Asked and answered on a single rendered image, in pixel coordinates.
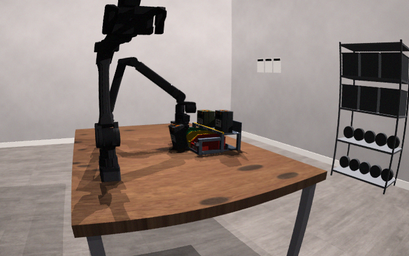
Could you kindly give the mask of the red open bin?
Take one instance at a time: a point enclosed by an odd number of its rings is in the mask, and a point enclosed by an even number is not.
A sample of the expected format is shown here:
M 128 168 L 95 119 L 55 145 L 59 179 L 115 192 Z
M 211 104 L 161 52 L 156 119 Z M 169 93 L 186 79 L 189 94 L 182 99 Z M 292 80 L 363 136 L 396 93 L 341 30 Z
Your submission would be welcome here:
M 220 135 L 218 135 L 216 133 L 198 135 L 193 141 L 191 141 L 191 148 L 197 151 L 198 147 L 194 146 L 194 144 L 198 143 L 198 139 L 200 139 L 200 138 L 214 138 L 214 137 L 219 137 L 219 136 Z M 215 150 L 215 149 L 219 149 L 219 141 L 202 142 L 202 151 L 204 151 L 204 150 Z M 224 137 L 224 150 L 225 150 L 225 137 Z

